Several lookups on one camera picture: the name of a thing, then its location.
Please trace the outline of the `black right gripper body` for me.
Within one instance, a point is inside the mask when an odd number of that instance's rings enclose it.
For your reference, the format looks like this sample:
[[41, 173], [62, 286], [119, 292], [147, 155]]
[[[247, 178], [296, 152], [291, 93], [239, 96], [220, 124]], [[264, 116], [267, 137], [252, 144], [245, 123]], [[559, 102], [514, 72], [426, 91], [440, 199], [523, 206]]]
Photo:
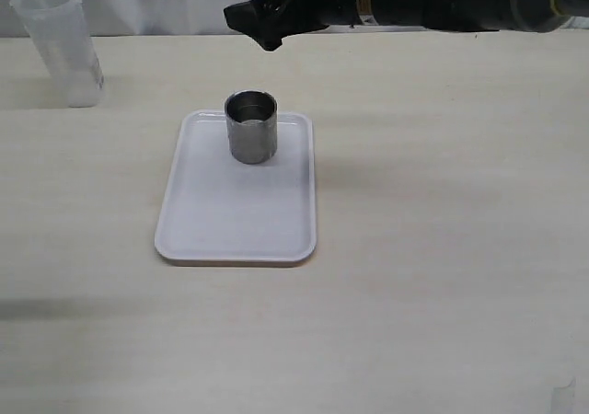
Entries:
[[359, 24], [356, 0], [279, 0], [278, 29], [297, 35]]

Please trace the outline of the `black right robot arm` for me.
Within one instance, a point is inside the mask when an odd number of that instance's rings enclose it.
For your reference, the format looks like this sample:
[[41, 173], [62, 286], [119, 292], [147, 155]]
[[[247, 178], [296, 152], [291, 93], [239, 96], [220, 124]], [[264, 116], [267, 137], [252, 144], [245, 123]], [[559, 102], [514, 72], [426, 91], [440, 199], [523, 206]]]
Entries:
[[272, 52], [286, 37], [331, 26], [551, 32], [587, 17], [588, 0], [248, 0], [224, 15], [230, 29]]

